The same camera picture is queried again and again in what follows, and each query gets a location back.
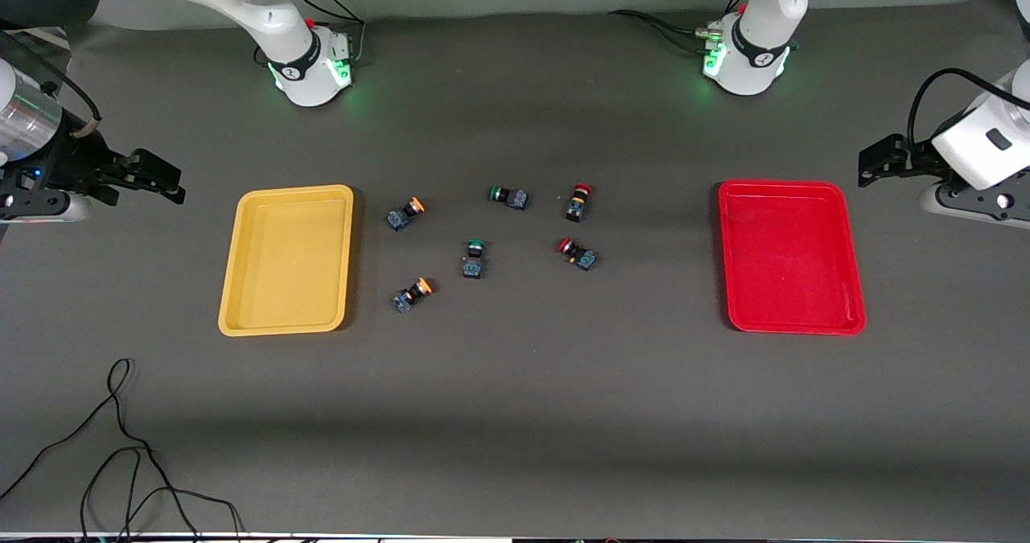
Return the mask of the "red push button switch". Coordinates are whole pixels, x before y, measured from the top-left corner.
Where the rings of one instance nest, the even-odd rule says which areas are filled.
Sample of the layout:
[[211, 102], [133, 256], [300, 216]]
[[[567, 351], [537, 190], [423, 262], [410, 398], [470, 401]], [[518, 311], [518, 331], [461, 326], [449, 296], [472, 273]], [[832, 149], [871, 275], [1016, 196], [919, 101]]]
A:
[[582, 271], [590, 270], [597, 260], [595, 250], [586, 249], [586, 247], [570, 237], [559, 242], [557, 253], [563, 254], [566, 258], [566, 263], [576, 265]]
[[592, 188], [585, 183], [577, 183], [573, 186], [571, 192], [571, 197], [569, 202], [566, 202], [566, 210], [564, 210], [564, 218], [571, 220], [571, 223], [581, 223], [586, 210], [587, 201], [592, 194]]

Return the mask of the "red plastic tray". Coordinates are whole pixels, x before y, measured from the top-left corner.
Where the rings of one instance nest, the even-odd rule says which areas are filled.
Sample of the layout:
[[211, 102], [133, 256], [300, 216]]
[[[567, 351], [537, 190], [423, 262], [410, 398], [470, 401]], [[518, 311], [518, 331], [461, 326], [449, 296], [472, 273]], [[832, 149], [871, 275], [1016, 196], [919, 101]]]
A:
[[726, 309], [754, 333], [866, 327], [845, 194], [817, 181], [729, 179], [717, 191]]

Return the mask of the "yellow plastic tray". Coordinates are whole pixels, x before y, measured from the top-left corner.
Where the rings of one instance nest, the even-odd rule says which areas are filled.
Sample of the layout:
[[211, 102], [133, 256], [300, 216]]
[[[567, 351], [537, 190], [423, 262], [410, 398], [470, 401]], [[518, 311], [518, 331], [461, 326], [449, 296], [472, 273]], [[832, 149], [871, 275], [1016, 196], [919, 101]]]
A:
[[229, 242], [221, 334], [297, 335], [341, 327], [354, 204], [353, 191], [343, 184], [243, 195]]

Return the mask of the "yellow push button switch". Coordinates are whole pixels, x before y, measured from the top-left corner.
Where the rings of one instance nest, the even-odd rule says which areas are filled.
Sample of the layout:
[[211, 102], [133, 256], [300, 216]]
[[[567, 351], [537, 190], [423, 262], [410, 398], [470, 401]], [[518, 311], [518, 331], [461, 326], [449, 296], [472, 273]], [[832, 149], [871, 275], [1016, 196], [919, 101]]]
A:
[[385, 220], [394, 231], [407, 228], [411, 220], [426, 211], [426, 206], [416, 197], [409, 198], [400, 208], [394, 208], [386, 214]]
[[393, 297], [391, 302], [394, 305], [398, 313], [406, 313], [410, 311], [420, 300], [431, 296], [433, 294], [433, 286], [431, 286], [428, 280], [424, 277], [419, 277], [412, 286], [404, 290], [399, 290]]

